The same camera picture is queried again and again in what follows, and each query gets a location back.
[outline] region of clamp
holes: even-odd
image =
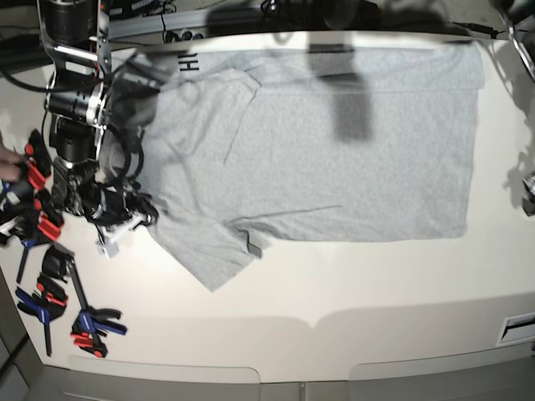
[[[3,204],[0,245],[7,245],[12,236],[17,236],[24,246],[17,284],[23,279],[30,250],[57,241],[64,224],[61,213],[56,211],[49,192],[44,189],[46,180],[52,174],[52,164],[37,130],[32,131],[24,154],[27,161],[19,165],[22,178],[15,183],[4,182],[0,195],[0,203]]]
[[[74,345],[97,358],[106,358],[108,348],[100,337],[107,337],[108,332],[121,336],[126,334],[127,328],[122,324],[111,322],[109,319],[120,319],[121,312],[114,309],[93,309],[88,307],[80,311],[73,324],[70,336],[74,338]]]
[[[89,305],[74,262],[74,254],[59,244],[54,244],[47,250],[43,259],[43,273],[64,281],[65,277],[70,275],[81,306],[71,332],[74,345],[97,358],[106,358],[108,349],[101,337],[107,337],[109,332],[124,336],[128,330],[125,326],[110,321],[119,320],[121,312],[114,309],[95,309]]]
[[[33,212],[26,216],[26,237],[22,240],[24,246],[23,257],[20,261],[17,274],[17,284],[23,279],[24,267],[29,252],[36,246],[56,242],[61,235],[64,219],[52,206],[50,194],[47,190],[41,190],[33,199]]]
[[[40,297],[37,294],[29,295],[19,287],[15,291],[15,295],[17,295],[18,299],[21,301],[17,304],[17,308],[30,316],[35,316],[43,324],[44,343],[47,350],[47,356],[52,355],[50,322],[64,314],[67,306],[67,297],[56,299],[54,295],[47,295],[44,297]]]

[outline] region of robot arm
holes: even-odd
[[[58,153],[52,199],[59,210],[96,226],[115,227],[140,216],[148,226],[158,215],[149,197],[126,179],[130,157],[120,177],[108,183],[95,179],[104,134],[124,144],[106,113],[113,78],[109,8],[109,0],[38,0],[43,46],[55,67],[44,102],[53,117],[50,145]]]

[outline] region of gray t-shirt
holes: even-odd
[[[302,241],[465,232],[483,85],[475,46],[133,63],[142,68],[130,77],[146,71],[160,87],[115,86],[114,118],[145,130],[139,182],[160,210],[150,233],[210,290],[259,256],[254,231]]]

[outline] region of table surface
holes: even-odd
[[[433,48],[448,40],[452,37],[414,33],[280,33],[150,51],[321,43]],[[535,292],[535,221],[520,207],[522,177],[535,170],[528,127],[532,83],[508,43],[476,45],[486,84],[479,97],[468,230],[462,238],[394,243],[264,239],[263,259],[211,293],[145,229],[125,236],[120,254],[108,261],[94,246],[94,227],[68,216],[60,242],[76,253],[89,303],[121,310],[129,332],[105,339],[110,351],[105,361],[75,347],[69,333],[79,305],[70,282],[65,286],[69,307],[51,325],[51,358],[44,351],[42,325],[21,315],[43,362],[140,378],[187,380],[200,374],[223,381],[285,382],[345,380],[362,363],[494,347],[503,318],[531,312],[526,308],[533,298],[525,296]],[[50,74],[51,67],[45,67],[19,78],[44,84]],[[0,94],[0,129],[7,145],[21,150],[31,129],[41,125],[43,96],[3,80]],[[30,253],[21,286],[26,292],[35,286],[44,252]],[[14,300],[21,254],[17,241],[0,250]],[[464,322],[464,328],[454,330],[452,322]]]

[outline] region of blue handle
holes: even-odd
[[[91,315],[87,312],[80,312],[78,316],[78,320],[80,321],[80,324],[82,325],[82,328],[85,332],[88,332],[89,334],[95,334],[96,328],[93,323],[93,318]]]
[[[50,313],[43,307],[40,307],[31,295],[28,295],[21,288],[17,288],[15,295],[30,309],[32,309],[37,314],[37,319],[42,324],[50,324]]]
[[[114,322],[96,322],[88,312],[80,312],[78,319],[84,331],[89,334],[95,334],[97,330],[114,332],[121,336],[126,334],[126,327]]]
[[[107,325],[105,323],[96,322],[94,324],[94,326],[96,328],[98,328],[99,330],[102,330],[104,332],[114,332],[115,334],[119,334],[121,336],[124,336],[126,334],[126,327],[120,326],[119,324],[118,325],[114,325],[114,324],[110,323],[109,325]]]

